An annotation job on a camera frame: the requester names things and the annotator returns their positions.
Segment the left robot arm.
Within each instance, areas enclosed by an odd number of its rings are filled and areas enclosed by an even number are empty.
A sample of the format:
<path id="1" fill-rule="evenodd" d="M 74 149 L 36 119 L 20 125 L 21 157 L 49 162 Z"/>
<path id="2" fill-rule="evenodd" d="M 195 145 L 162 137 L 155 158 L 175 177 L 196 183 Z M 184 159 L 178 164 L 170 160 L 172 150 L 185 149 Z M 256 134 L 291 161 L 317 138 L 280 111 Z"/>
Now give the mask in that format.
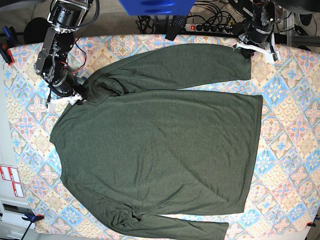
<path id="1" fill-rule="evenodd" d="M 246 59 L 258 52 L 270 64 L 280 60 L 274 27 L 283 20 L 283 8 L 273 0 L 230 0 L 229 3 L 244 17 L 239 24 L 238 42 L 232 48 L 240 49 Z"/>

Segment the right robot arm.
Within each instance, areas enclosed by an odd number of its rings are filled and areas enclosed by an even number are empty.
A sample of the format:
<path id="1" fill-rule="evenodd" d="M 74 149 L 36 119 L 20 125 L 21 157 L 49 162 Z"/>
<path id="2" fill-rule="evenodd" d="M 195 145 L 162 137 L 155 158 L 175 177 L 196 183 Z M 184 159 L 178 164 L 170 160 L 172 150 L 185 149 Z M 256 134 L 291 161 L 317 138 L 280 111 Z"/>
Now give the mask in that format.
<path id="1" fill-rule="evenodd" d="M 41 51 L 34 65 L 35 73 L 50 89 L 44 100 L 47 111 L 54 111 L 57 104 L 81 105 L 87 100 L 87 89 L 78 82 L 76 72 L 69 71 L 67 58 L 76 45 L 75 32 L 94 23 L 100 13 L 98 0 L 53 0 Z"/>

